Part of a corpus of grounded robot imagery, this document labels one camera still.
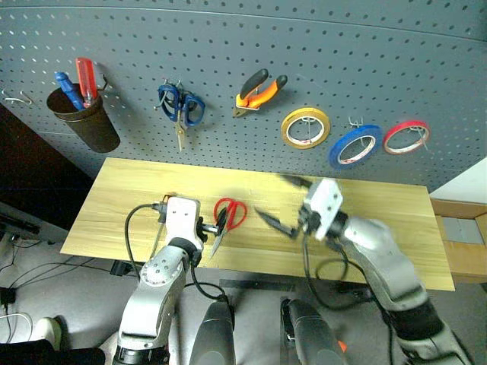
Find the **pliers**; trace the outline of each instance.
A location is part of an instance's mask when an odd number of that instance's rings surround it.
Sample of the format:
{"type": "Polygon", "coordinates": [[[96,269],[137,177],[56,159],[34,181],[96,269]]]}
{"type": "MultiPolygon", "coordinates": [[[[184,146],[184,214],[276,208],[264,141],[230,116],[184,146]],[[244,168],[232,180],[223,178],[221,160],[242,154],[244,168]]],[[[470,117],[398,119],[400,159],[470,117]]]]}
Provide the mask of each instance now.
{"type": "Polygon", "coordinates": [[[286,75],[281,75],[276,78],[270,86],[268,86],[262,93],[254,94],[254,91],[267,80],[269,72],[263,68],[256,74],[251,76],[245,84],[243,84],[240,94],[235,97],[234,118],[243,116],[251,110],[259,110],[260,106],[271,100],[284,85],[288,82],[286,75]]]}

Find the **red tape roll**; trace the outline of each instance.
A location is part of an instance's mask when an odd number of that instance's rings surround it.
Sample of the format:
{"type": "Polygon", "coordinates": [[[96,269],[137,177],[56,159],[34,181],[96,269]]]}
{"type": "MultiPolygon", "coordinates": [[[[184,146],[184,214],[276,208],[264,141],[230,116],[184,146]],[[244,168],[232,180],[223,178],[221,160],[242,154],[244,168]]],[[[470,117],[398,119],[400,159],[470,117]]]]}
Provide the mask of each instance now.
{"type": "Polygon", "coordinates": [[[392,127],[386,133],[386,136],[384,137],[384,141],[383,141],[384,150],[386,150],[388,154],[407,154],[409,152],[413,152],[418,148],[420,148],[429,139],[430,135],[431,135],[431,129],[429,128],[428,124],[426,124],[421,120],[408,120],[407,122],[403,122],[392,127]],[[387,145],[389,143],[389,140],[396,133],[401,132],[404,129],[410,129],[410,128],[420,128],[422,129],[424,134],[418,139],[418,141],[414,142],[413,144],[407,147],[391,148],[387,145]]]}

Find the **wooden tabletop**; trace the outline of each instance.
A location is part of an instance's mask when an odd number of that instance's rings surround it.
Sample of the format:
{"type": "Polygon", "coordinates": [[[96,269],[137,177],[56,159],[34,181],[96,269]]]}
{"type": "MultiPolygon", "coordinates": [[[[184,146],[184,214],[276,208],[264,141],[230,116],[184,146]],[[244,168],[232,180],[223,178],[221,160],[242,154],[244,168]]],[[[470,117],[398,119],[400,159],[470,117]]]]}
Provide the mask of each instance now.
{"type": "MultiPolygon", "coordinates": [[[[411,259],[429,289],[454,290],[438,226],[424,186],[339,180],[348,215],[373,218],[388,224],[401,250],[411,259]]],[[[61,253],[105,259],[129,257],[123,239],[126,215],[136,205],[160,201],[177,193],[201,202],[204,222],[214,223],[217,200],[231,197],[247,204],[244,223],[230,231],[215,256],[208,260],[214,237],[203,250],[202,267],[226,268],[278,275],[304,276],[301,241],[290,240],[270,228],[253,210],[268,211],[283,224],[296,226],[306,191],[277,174],[196,167],[172,163],[107,158],[81,208],[61,253]]],[[[158,213],[142,209],[130,224],[132,251],[137,261],[150,256],[158,230],[158,213]]],[[[159,246],[164,242],[164,231],[159,246]]],[[[312,272],[325,258],[337,254],[323,243],[309,243],[312,272]]],[[[322,278],[340,276],[340,264],[326,266],[322,278]]],[[[363,281],[353,269],[346,280],[363,281]]]]}

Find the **red scissors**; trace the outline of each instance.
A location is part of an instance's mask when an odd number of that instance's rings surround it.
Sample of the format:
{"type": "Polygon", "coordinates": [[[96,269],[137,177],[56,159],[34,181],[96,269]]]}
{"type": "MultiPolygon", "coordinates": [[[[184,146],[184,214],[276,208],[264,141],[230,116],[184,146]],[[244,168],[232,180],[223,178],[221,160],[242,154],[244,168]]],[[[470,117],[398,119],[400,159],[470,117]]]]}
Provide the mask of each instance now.
{"type": "Polygon", "coordinates": [[[234,230],[235,228],[240,226],[245,221],[245,218],[247,216],[247,206],[243,202],[233,200],[232,198],[222,198],[222,199],[217,201],[217,203],[215,204],[215,207],[213,208],[213,216],[215,217],[216,221],[218,221],[218,213],[223,208],[227,209],[227,213],[226,213],[227,220],[225,222],[225,226],[224,226],[223,231],[221,232],[220,236],[216,237],[215,243],[213,243],[212,253],[210,254],[210,259],[213,257],[217,248],[220,246],[220,242],[223,239],[223,236],[229,230],[234,230]],[[237,210],[239,207],[242,208],[243,215],[240,218],[240,220],[237,223],[235,223],[234,219],[235,219],[235,215],[237,214],[237,210]]]}

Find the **white wall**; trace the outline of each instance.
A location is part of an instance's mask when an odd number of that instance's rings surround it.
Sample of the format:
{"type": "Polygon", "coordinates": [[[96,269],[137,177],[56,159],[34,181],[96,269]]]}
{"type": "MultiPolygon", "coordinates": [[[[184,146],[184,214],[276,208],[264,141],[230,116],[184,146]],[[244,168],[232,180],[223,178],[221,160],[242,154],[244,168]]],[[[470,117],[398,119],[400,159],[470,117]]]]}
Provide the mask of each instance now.
{"type": "Polygon", "coordinates": [[[435,199],[487,204],[487,158],[434,190],[435,199]]]}

